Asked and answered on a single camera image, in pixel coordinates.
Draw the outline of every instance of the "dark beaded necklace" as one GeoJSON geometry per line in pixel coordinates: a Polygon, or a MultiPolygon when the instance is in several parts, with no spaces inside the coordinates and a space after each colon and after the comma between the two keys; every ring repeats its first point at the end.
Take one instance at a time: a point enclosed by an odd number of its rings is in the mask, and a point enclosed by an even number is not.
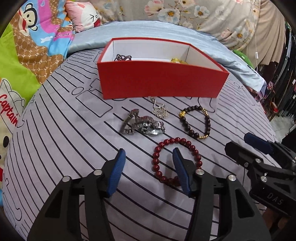
{"type": "Polygon", "coordinates": [[[211,120],[210,120],[210,117],[209,117],[205,108],[202,108],[201,106],[197,106],[197,105],[188,107],[180,112],[179,117],[180,117],[180,122],[182,123],[182,126],[184,126],[185,131],[188,132],[188,135],[190,135],[191,137],[193,137],[195,139],[205,139],[210,135],[211,120]],[[186,121],[186,118],[185,118],[186,113],[193,111],[193,110],[203,111],[203,113],[205,115],[206,128],[205,128],[204,136],[200,136],[197,132],[192,130],[190,125],[186,121]]]}

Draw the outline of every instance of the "white cable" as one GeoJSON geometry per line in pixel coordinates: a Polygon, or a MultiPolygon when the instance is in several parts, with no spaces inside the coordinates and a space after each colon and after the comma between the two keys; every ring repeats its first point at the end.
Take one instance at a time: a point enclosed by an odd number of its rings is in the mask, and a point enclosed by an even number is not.
{"type": "Polygon", "coordinates": [[[254,17],[254,12],[253,12],[253,8],[252,8],[252,2],[251,2],[251,0],[250,0],[250,3],[251,3],[251,11],[252,11],[252,15],[253,15],[254,32],[255,32],[255,48],[256,48],[255,59],[256,59],[256,71],[258,71],[258,59],[259,59],[259,54],[258,54],[258,51],[257,51],[257,37],[256,37],[255,17],[254,17]]]}

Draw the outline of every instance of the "open box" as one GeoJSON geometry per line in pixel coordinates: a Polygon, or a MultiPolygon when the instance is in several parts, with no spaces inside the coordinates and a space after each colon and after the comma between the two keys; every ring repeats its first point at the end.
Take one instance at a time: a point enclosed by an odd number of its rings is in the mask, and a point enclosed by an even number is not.
{"type": "Polygon", "coordinates": [[[216,98],[229,73],[188,43],[155,38],[114,38],[98,62],[104,99],[147,96],[216,98]],[[131,61],[114,61],[116,55],[131,61]],[[172,63],[177,58],[187,64],[172,63]]]}

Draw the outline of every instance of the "hello kitty pillow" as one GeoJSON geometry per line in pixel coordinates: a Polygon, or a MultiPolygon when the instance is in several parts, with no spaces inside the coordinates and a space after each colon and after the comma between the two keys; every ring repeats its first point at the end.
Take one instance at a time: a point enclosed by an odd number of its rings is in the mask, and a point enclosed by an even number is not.
{"type": "Polygon", "coordinates": [[[102,17],[90,2],[67,1],[65,8],[76,33],[101,25],[102,17]]]}

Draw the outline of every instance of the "striped pattern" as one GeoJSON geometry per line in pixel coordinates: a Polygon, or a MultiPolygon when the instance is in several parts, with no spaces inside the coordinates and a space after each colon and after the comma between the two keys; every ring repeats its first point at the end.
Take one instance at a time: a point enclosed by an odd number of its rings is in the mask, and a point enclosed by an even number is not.
{"type": "MultiPolygon", "coordinates": [[[[169,111],[164,119],[164,135],[150,137],[118,132],[127,113],[140,109],[139,115],[152,116],[153,104],[147,98],[104,100],[96,61],[102,49],[71,55],[48,78],[28,104],[18,122],[7,153],[3,197],[6,216],[26,238],[49,194],[63,176],[84,177],[104,162],[113,159],[120,148],[126,151],[126,164],[117,192],[105,200],[108,218],[116,240],[184,240],[194,200],[180,188],[161,184],[151,170],[154,147],[170,137],[185,137],[199,150],[203,169],[219,177],[237,175],[244,187],[250,181],[244,169],[226,156],[224,147],[231,140],[247,146],[243,136],[254,133],[265,140],[276,140],[262,107],[243,85],[229,75],[217,99],[161,97],[169,111]],[[180,110],[202,105],[211,117],[211,135],[196,141],[181,126],[180,110]]],[[[204,115],[193,111],[186,115],[194,130],[204,130],[204,115]]],[[[176,175],[169,145],[160,155],[160,168],[167,177],[176,175]]],[[[179,146],[185,158],[188,150],[179,146]]],[[[266,163],[277,165],[267,156],[266,163]]],[[[88,239],[81,197],[81,232],[88,239]]],[[[219,201],[215,197],[212,237],[217,235],[219,201]]]]}

